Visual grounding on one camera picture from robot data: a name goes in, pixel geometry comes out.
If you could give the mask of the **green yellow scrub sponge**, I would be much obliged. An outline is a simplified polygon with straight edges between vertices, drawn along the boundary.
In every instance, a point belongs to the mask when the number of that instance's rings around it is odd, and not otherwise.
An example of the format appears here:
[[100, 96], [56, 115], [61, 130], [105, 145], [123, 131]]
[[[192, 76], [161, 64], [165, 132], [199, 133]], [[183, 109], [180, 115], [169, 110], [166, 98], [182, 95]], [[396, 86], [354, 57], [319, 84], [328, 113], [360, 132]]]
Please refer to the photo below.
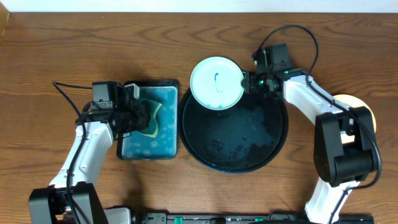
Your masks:
[[152, 100], [142, 100], [141, 105], [146, 107], [149, 113], [149, 124], [145, 129], [139, 130], [143, 136], [150, 138], [156, 138], [159, 133], [159, 125], [156, 120], [157, 112], [161, 108], [162, 104]]

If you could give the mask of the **mint plate top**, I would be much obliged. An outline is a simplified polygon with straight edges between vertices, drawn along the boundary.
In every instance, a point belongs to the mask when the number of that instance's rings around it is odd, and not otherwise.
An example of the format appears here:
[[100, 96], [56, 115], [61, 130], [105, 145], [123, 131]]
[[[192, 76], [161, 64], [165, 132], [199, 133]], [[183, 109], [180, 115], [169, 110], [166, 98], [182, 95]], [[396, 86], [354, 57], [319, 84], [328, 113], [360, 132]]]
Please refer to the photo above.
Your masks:
[[210, 110], [226, 110], [243, 96], [243, 72], [225, 57], [199, 62], [190, 76], [190, 90], [196, 101]]

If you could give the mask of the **yellow plate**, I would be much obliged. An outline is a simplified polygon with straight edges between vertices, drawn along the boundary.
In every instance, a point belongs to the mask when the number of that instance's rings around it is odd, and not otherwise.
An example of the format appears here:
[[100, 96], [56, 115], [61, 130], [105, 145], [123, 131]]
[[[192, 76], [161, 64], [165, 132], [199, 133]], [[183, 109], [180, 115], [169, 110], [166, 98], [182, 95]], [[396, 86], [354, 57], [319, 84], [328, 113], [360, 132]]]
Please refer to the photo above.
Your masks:
[[[374, 116], [374, 113], [372, 112], [372, 110], [370, 109], [370, 107], [362, 100], [360, 100], [359, 98], [353, 96], [353, 95], [346, 95], [346, 94], [340, 94], [340, 95], [334, 95], [334, 98], [336, 98], [338, 101], [345, 103], [347, 105], [350, 105], [353, 108], [359, 108], [359, 107], [366, 107], [372, 115], [373, 118], [373, 127], [374, 127], [374, 132], [376, 132], [376, 118]], [[341, 142], [343, 144], [345, 143], [351, 143], [354, 141], [354, 136], [349, 136], [344, 132], [341, 132]]]

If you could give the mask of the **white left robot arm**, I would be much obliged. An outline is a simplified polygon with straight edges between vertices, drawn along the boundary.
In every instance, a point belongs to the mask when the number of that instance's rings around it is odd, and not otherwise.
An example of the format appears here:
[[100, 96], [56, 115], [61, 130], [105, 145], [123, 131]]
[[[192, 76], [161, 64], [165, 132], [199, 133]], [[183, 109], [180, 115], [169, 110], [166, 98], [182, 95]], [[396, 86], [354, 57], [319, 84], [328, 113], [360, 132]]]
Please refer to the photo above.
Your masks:
[[134, 210], [125, 206], [104, 208], [96, 193], [103, 161], [113, 142], [126, 133], [145, 129], [150, 115], [134, 106], [139, 87], [119, 82], [94, 82], [93, 99], [75, 108], [75, 140], [59, 173], [49, 186], [34, 189], [29, 197], [32, 223], [137, 223]]

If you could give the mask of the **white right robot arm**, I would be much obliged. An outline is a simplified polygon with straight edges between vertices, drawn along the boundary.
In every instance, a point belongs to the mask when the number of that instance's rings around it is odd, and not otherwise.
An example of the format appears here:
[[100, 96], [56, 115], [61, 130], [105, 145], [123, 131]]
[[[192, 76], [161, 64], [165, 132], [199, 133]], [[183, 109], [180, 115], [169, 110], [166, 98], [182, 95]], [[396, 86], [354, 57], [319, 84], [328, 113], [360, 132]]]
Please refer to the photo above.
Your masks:
[[246, 93], [274, 93], [298, 108], [315, 126], [313, 160], [319, 175], [305, 204], [307, 220], [335, 223], [349, 194], [372, 187], [380, 178], [381, 155], [371, 111], [331, 96], [302, 68], [276, 70], [272, 65], [243, 72]]

